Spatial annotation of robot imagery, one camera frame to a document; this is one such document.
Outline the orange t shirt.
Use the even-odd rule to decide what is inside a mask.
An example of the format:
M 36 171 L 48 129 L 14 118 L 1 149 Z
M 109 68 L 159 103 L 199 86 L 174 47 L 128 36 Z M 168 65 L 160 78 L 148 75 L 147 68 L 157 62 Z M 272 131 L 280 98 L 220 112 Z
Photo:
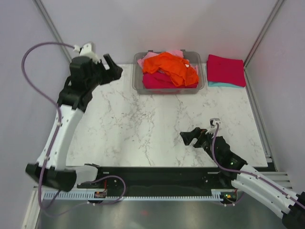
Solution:
M 173 56 L 167 52 L 146 59 L 142 72 L 143 74 L 164 73 L 170 77 L 175 86 L 199 83 L 198 73 L 190 66 L 187 59 Z

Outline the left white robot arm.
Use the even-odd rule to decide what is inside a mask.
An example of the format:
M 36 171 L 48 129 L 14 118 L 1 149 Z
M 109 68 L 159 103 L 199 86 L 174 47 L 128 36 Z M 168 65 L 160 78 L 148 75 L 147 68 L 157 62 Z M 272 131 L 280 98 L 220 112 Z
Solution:
M 70 76 L 59 93 L 55 107 L 57 114 L 44 150 L 35 163 L 28 163 L 25 169 L 39 187 L 46 186 L 69 192 L 75 184 L 89 182 L 93 187 L 101 187 L 105 177 L 98 172 L 97 165 L 85 164 L 67 168 L 66 158 L 75 129 L 82 119 L 93 90 L 121 78 L 123 69 L 109 54 L 101 61 L 94 62 L 88 56 L 78 56 L 70 63 Z

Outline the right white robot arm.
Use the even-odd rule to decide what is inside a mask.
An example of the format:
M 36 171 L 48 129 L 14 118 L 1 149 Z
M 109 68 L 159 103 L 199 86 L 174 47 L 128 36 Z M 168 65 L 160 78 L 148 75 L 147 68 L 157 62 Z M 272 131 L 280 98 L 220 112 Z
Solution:
M 305 227 L 305 194 L 289 190 L 249 165 L 231 151 L 222 136 L 218 136 L 219 125 L 214 130 L 195 128 L 180 132 L 186 146 L 195 139 L 194 148 L 202 148 L 220 169 L 218 182 L 222 187 L 234 188 L 250 195 L 274 212 L 287 229 Z

